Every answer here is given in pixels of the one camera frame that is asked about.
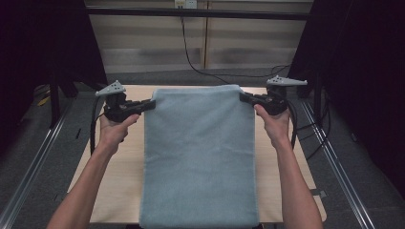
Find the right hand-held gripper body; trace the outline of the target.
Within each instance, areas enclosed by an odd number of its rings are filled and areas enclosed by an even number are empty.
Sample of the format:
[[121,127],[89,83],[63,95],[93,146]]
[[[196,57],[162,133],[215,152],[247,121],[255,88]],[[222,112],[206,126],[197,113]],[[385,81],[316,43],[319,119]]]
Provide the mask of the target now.
[[269,115],[279,115],[288,108],[287,87],[307,85],[307,80],[276,75],[266,82],[265,94],[253,95],[253,103],[260,104]]

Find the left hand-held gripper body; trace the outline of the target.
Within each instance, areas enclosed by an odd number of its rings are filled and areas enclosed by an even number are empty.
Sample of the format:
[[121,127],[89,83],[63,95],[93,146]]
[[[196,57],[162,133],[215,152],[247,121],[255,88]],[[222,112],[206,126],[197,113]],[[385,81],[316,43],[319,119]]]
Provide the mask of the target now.
[[96,92],[96,97],[105,97],[104,115],[110,121],[121,123],[131,115],[143,113],[143,104],[127,100],[125,92],[126,89],[117,80]]

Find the person's right hand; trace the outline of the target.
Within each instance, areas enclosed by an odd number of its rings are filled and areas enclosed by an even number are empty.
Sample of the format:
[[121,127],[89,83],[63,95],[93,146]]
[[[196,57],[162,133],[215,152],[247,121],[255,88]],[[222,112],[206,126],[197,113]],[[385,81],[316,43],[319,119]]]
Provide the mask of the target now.
[[265,130],[276,150],[289,149],[291,143],[288,136],[289,110],[278,115],[270,115],[265,108],[259,104],[254,106],[256,114],[264,121]]

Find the person's left hand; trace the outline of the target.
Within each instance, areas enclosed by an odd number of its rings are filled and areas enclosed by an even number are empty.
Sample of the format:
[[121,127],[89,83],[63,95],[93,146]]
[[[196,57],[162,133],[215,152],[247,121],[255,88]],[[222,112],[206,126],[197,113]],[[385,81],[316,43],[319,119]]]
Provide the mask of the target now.
[[100,136],[96,152],[104,155],[113,155],[118,145],[128,135],[128,128],[139,119],[138,114],[132,114],[123,122],[117,123],[109,120],[105,115],[100,118]]

